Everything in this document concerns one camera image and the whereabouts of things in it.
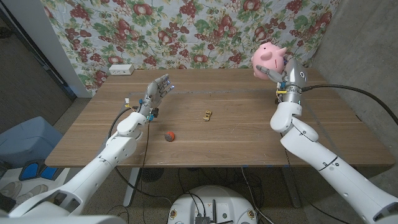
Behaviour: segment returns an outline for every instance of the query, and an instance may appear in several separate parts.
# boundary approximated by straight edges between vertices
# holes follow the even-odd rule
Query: blue chair
[[[0,161],[20,168],[28,161],[46,159],[61,138],[44,118],[32,118],[0,134]]]

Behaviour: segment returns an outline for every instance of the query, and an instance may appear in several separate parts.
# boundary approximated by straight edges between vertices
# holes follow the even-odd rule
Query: pink piggy bank
[[[267,80],[268,76],[258,69],[256,65],[261,65],[268,69],[282,73],[284,69],[284,55],[286,53],[286,47],[280,48],[273,45],[270,42],[260,45],[260,47],[255,51],[253,57],[251,57],[251,62],[253,64],[254,76]]]

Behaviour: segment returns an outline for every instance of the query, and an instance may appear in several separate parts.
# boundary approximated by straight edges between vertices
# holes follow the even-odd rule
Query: toy car
[[[205,121],[209,121],[211,116],[211,110],[206,110],[206,115],[203,118]]]

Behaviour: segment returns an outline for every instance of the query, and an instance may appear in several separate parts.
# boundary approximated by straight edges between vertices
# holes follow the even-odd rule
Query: electrical outlet
[[[112,65],[109,68],[111,75],[131,75],[134,71],[134,66],[132,65]]]

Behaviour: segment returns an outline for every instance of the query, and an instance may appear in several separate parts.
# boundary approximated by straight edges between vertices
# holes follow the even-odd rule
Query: floral backdrop
[[[136,69],[249,68],[272,42],[309,65],[340,0],[41,0],[94,95],[112,64]]]

